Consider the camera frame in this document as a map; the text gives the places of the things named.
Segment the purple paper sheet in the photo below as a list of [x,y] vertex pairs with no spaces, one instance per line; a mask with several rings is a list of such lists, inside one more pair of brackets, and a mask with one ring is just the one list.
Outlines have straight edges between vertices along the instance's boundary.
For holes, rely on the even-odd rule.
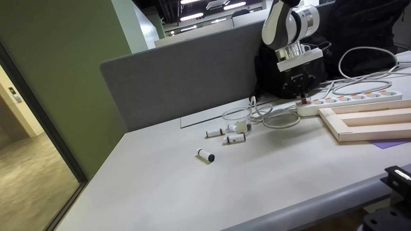
[[394,146],[399,146],[401,144],[410,143],[410,142],[411,142],[411,138],[368,141],[368,143],[371,143],[380,149],[386,149],[386,148],[390,148]]

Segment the black backpack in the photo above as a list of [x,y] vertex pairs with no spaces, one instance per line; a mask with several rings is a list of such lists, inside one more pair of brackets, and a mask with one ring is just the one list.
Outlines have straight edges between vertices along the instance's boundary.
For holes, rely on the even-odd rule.
[[[335,95],[345,96],[351,93],[341,90],[350,85],[384,83],[370,89],[383,90],[392,85],[386,77],[410,75],[396,71],[399,61],[392,31],[410,4],[411,0],[335,0],[326,16],[320,14],[317,31],[301,40],[302,44],[318,45],[323,51],[321,63],[315,67],[321,82],[314,89],[327,88]],[[256,85],[251,98],[269,94]]]

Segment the grey desk divider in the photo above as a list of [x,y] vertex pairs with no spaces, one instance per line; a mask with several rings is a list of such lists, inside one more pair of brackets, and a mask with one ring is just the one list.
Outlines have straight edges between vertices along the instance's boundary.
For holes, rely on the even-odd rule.
[[262,28],[254,22],[101,63],[128,132],[248,98]]

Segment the small white bottle black cap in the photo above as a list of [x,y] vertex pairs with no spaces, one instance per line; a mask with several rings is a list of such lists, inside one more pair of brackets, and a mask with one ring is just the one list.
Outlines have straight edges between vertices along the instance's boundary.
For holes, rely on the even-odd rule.
[[213,161],[215,161],[215,155],[204,150],[203,148],[198,148],[197,149],[197,156],[212,163]]

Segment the wooden frame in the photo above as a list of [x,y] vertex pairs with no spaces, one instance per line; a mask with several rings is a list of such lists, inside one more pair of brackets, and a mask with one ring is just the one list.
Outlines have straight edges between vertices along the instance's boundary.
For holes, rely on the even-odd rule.
[[340,142],[411,138],[411,100],[321,108],[319,115]]

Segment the white power strip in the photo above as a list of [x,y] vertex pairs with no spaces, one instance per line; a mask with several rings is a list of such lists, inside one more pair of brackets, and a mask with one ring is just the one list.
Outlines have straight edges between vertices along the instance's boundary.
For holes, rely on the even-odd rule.
[[311,100],[308,104],[301,102],[295,103],[297,114],[300,116],[315,116],[319,114],[322,108],[333,108],[341,106],[350,106],[357,104],[369,104],[385,101],[401,100],[403,93],[399,91],[376,91],[364,94],[355,94],[351,96],[339,96],[335,98],[321,98]]

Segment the clear plastic cup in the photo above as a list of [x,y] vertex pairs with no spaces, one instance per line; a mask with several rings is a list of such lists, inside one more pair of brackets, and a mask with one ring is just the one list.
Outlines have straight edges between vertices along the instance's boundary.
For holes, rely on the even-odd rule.
[[228,125],[234,124],[246,120],[251,123],[251,109],[249,107],[236,107],[230,109],[222,114],[222,119],[226,123],[226,129]]

